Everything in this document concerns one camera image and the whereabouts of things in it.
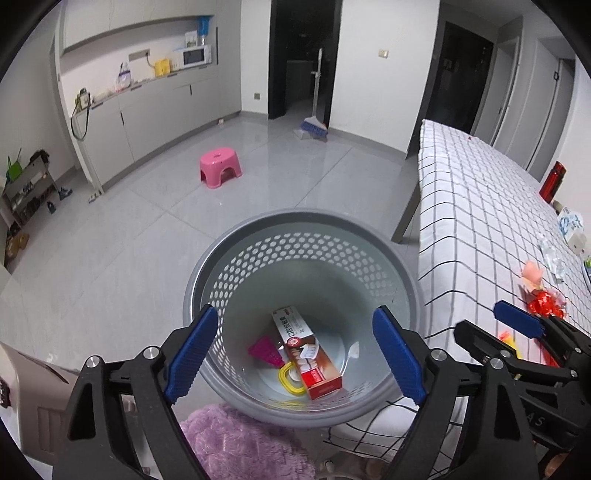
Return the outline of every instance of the white checkered bed sheet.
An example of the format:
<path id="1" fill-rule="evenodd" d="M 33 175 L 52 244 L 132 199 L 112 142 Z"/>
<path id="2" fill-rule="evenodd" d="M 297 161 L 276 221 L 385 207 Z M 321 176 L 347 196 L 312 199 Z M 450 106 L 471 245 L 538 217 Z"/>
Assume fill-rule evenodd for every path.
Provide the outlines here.
<path id="1" fill-rule="evenodd" d="M 491 334 L 513 334 L 527 359 L 541 361 L 538 346 L 495 320 L 492 308 L 506 300 L 522 309 L 521 268 L 527 260 L 545 266 L 541 238 L 556 247 L 566 265 L 563 282 L 545 269 L 544 283 L 566 298 L 566 320 L 591 333 L 591 296 L 579 258 L 562 239 L 556 214 L 539 184 L 520 166 L 490 145 L 464 132 L 425 120 L 418 157 L 420 253 L 418 276 L 424 294 L 428 335 L 462 320 Z M 469 355 L 446 330 L 427 341 L 458 361 Z M 344 450 L 390 461 L 417 410 L 407 398 L 392 398 L 359 419 L 332 427 L 329 443 Z M 456 403 L 433 476 L 445 472 L 460 433 L 465 400 Z"/>

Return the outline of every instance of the yellow container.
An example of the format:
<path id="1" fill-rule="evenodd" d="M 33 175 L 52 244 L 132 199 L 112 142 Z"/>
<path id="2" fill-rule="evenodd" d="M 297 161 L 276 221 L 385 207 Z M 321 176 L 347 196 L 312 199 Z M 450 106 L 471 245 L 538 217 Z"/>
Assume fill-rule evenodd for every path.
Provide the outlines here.
<path id="1" fill-rule="evenodd" d="M 154 63 L 154 73 L 157 77 L 168 75 L 170 73 L 170 60 L 162 59 Z"/>

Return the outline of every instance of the cardboard box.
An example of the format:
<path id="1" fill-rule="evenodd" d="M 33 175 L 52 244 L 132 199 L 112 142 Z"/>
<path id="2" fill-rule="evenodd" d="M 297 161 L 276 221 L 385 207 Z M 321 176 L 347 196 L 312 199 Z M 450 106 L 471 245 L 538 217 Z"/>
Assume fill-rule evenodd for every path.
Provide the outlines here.
<path id="1" fill-rule="evenodd" d="M 342 388 L 340 372 L 296 308 L 284 307 L 271 315 L 310 398 L 315 400 Z"/>

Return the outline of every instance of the gray cabinet door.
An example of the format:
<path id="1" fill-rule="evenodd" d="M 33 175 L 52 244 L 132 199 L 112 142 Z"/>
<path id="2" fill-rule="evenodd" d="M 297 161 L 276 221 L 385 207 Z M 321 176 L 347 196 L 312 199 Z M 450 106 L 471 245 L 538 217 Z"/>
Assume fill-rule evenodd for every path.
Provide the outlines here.
<path id="1" fill-rule="evenodd" d="M 184 85 L 162 93 L 166 131 L 164 142 L 190 132 L 194 128 L 191 86 Z"/>
<path id="2" fill-rule="evenodd" d="M 138 161 L 165 143 L 166 121 L 162 93 L 143 95 L 121 110 L 125 133 L 134 160 Z"/>
<path id="3" fill-rule="evenodd" d="M 82 123 L 85 121 L 85 116 L 78 117 L 82 132 L 84 131 Z M 101 185 L 134 162 L 125 136 L 121 113 L 117 102 L 113 100 L 90 111 L 88 132 L 80 144 L 86 150 Z"/>
<path id="4" fill-rule="evenodd" d="M 109 0 L 69 0 L 64 13 L 64 48 L 109 30 Z"/>
<path id="5" fill-rule="evenodd" d="M 150 0 L 145 1 L 144 21 L 163 20 L 166 18 L 185 17 L 186 0 Z"/>
<path id="6" fill-rule="evenodd" d="M 215 14 L 216 0 L 187 0 L 187 16 L 192 17 L 197 15 Z"/>
<path id="7" fill-rule="evenodd" d="M 195 128 L 220 118 L 219 86 L 217 78 L 191 84 Z"/>
<path id="8" fill-rule="evenodd" d="M 240 90 L 240 11 L 235 0 L 217 0 L 220 116 L 242 110 Z"/>
<path id="9" fill-rule="evenodd" d="M 145 0 L 112 0 L 112 2 L 110 30 L 144 21 Z"/>

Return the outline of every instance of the pink fluffy mat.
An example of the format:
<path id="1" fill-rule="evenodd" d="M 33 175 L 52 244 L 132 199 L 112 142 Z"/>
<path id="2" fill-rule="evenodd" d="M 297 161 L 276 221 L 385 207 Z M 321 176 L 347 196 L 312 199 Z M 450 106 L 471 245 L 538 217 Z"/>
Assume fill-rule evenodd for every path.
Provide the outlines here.
<path id="1" fill-rule="evenodd" d="M 292 430 L 225 404 L 194 411 L 180 426 L 212 480 L 314 479 L 314 465 Z"/>

